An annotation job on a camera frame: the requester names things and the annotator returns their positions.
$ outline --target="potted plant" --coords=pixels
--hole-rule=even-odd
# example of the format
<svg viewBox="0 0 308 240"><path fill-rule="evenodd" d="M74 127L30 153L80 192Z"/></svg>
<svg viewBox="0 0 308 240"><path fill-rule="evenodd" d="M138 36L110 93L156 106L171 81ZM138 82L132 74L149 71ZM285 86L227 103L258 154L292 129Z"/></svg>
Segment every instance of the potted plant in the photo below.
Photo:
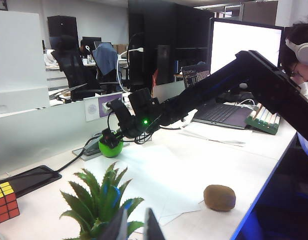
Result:
<svg viewBox="0 0 308 240"><path fill-rule="evenodd" d="M70 181L69 184L77 196L61 191L71 210L65 211L60 217L69 216L74 218L81 228L79 237L70 238L71 240L96 239L102 234L120 207L126 208L127 216L129 216L136 206L144 200L141 197L130 198L121 205L122 195L131 179L118 187L127 168L118 173L119 169L114 169L114 166L115 163L107 168L101 185L99 185L95 176L86 169L83 169L83 172L75 173L77 177L87 184L89 191L73 181ZM130 235L134 230L142 226L143 223L140 221L128 222L127 234Z"/></svg>

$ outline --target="man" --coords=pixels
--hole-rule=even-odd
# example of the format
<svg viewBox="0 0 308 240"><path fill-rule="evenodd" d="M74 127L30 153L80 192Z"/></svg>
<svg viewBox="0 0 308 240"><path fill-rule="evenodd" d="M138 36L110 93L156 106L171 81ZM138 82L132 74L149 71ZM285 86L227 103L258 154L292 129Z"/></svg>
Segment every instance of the man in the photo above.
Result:
<svg viewBox="0 0 308 240"><path fill-rule="evenodd" d="M79 47L79 50L80 50L80 53L81 53L81 57L86 59L87 58L87 55L90 55L91 53L86 49L86 45L88 43L86 42L86 40L82 39L80 41L80 47Z"/></svg>
<svg viewBox="0 0 308 240"><path fill-rule="evenodd" d="M288 30L280 59L285 73L308 99L308 22ZM300 134L298 139L308 156L308 142ZM306 156L285 157L237 239L308 240L308 199L297 196L299 183L308 186Z"/></svg>

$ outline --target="black robotic arm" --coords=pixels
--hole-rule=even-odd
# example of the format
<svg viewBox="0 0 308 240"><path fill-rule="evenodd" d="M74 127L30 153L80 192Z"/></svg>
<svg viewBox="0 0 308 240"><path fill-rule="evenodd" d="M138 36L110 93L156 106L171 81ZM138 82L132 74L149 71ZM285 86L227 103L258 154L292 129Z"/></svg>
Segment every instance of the black robotic arm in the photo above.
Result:
<svg viewBox="0 0 308 240"><path fill-rule="evenodd" d="M118 99L108 103L116 114L120 129L116 134L103 131L103 143L115 147L122 137L149 135L187 115L188 112L240 83L247 83L255 98L272 114L280 114L308 140L308 100L299 87L281 70L256 51L240 51L236 59L180 95L159 103L148 89L129 95L135 115Z"/></svg>

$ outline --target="headphones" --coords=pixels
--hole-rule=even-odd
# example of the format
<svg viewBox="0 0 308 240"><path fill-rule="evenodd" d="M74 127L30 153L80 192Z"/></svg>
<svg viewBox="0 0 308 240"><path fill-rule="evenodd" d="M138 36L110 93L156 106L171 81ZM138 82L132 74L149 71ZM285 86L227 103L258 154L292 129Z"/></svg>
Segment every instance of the headphones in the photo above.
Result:
<svg viewBox="0 0 308 240"><path fill-rule="evenodd" d="M286 38L285 44L295 53L301 64L308 65L308 42L296 45Z"/></svg>

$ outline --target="blue jacket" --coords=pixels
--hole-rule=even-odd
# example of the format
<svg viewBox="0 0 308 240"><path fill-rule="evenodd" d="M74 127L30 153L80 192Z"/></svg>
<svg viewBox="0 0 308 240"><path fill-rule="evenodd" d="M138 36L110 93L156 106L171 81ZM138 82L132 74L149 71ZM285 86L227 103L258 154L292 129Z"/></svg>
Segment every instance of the blue jacket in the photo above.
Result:
<svg viewBox="0 0 308 240"><path fill-rule="evenodd" d="M97 66L103 75L107 75L110 71L116 69L117 52L108 42L102 42L93 50L93 55Z"/></svg>

